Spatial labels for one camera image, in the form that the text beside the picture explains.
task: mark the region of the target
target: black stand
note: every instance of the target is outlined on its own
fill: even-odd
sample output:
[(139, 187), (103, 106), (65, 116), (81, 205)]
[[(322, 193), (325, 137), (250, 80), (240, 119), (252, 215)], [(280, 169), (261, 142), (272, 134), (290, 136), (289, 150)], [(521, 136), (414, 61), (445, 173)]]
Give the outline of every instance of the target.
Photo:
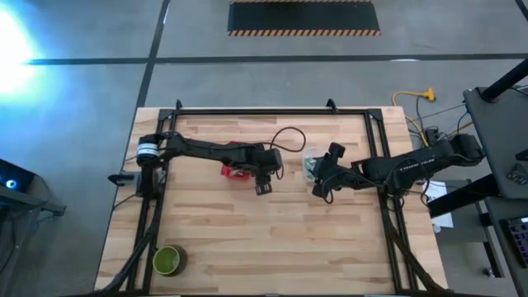
[(499, 78), (493, 85), (489, 86), (480, 96), (483, 100), (489, 103), (496, 103), (500, 100), (498, 98), (507, 89), (513, 87), (520, 80), (528, 75), (528, 59), (522, 61), (510, 72), (506, 73), (503, 77)]
[(443, 195), (441, 199), (429, 202), (429, 213), (432, 218), (445, 215), (466, 205), (479, 202), (487, 196), (500, 196), (493, 174), (489, 174), (467, 186)]

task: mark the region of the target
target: clear plastic object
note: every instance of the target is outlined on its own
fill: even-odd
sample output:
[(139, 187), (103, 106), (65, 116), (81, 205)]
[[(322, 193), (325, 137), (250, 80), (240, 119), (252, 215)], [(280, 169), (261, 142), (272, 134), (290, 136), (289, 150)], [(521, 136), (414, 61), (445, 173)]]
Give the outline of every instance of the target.
[(313, 171), (315, 166), (315, 159), (324, 156), (326, 153), (326, 150), (322, 148), (312, 147), (312, 148), (305, 148), (303, 150), (303, 174), (304, 178), (306, 178), (309, 182), (314, 182), (315, 177), (312, 175), (310, 171)]

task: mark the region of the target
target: green cup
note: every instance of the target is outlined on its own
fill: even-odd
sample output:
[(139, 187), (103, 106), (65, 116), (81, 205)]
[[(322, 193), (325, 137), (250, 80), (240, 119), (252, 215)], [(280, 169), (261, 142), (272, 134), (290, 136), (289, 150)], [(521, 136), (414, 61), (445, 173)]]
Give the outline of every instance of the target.
[(162, 276), (177, 276), (187, 266), (187, 252), (177, 245), (161, 247), (154, 254), (152, 265)]

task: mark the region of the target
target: desk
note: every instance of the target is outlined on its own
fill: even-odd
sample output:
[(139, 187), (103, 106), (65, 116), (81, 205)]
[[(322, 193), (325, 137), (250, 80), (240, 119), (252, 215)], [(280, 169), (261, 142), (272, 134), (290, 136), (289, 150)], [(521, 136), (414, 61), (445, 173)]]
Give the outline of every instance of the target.
[[(139, 136), (155, 131), (158, 108), (138, 109), (127, 158), (135, 155)], [(393, 155), (412, 150), (401, 107), (383, 108)], [(269, 141), (293, 125), (306, 133), (306, 147), (346, 147), (343, 166), (368, 158), (365, 122), (354, 115), (185, 115), (177, 131), (186, 137), (227, 143)], [(294, 131), (278, 144), (298, 148)], [(377, 143), (379, 154), (381, 145)], [(327, 205), (311, 195), (302, 173), (302, 153), (280, 151), (284, 178), (272, 178), (273, 193), (256, 196), (253, 181), (220, 176), (221, 164), (179, 157), (171, 161), (158, 246), (178, 244), (189, 254), (186, 270), (167, 278), (154, 273), (151, 294), (362, 294), (393, 293), (389, 259), (373, 189), (335, 193)], [(134, 161), (125, 170), (138, 171)], [(116, 202), (133, 194), (121, 187)], [(133, 198), (111, 216), (95, 288), (107, 285), (130, 255), (141, 201)], [(404, 215), (411, 248), (435, 281), (446, 287), (431, 220), (418, 195), (406, 198)], [(399, 258), (402, 280), (403, 259)], [(144, 259), (136, 284), (143, 279)]]
[(502, 227), (504, 219), (526, 217), (528, 215), (528, 200), (508, 200), (489, 197), (484, 200), (489, 213), (489, 223), (497, 233), (498, 242), (502, 247), (504, 259), (511, 274), (513, 284), (520, 297), (528, 296), (528, 269), (521, 266), (512, 251), (512, 245)]
[(488, 103), (481, 99), (480, 92), (483, 90), (465, 91), (464, 100), (492, 173), (433, 201), (430, 204), (431, 216), (451, 212), (487, 197), (485, 203), (489, 216), (486, 220), (497, 233), (517, 293), (524, 297), (528, 296), (528, 270), (521, 268), (516, 261), (500, 225), (504, 219), (528, 216), (528, 185), (519, 185), (507, 179), (507, 174), (516, 163), (527, 166), (527, 162), (516, 160), (516, 154), (528, 149), (525, 132), (528, 127), (528, 97), (508, 89), (498, 97), (497, 103)]

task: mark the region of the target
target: red object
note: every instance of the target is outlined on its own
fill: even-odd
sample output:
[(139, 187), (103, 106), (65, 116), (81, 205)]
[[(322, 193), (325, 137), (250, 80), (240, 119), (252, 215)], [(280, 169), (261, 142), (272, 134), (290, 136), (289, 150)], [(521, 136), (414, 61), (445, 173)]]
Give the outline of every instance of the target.
[[(237, 143), (237, 141), (229, 141), (230, 144)], [(249, 179), (249, 173), (241, 172), (239, 170), (233, 170), (231, 167), (222, 165), (222, 171), (220, 174), (232, 179), (238, 179), (240, 181), (247, 181)]]

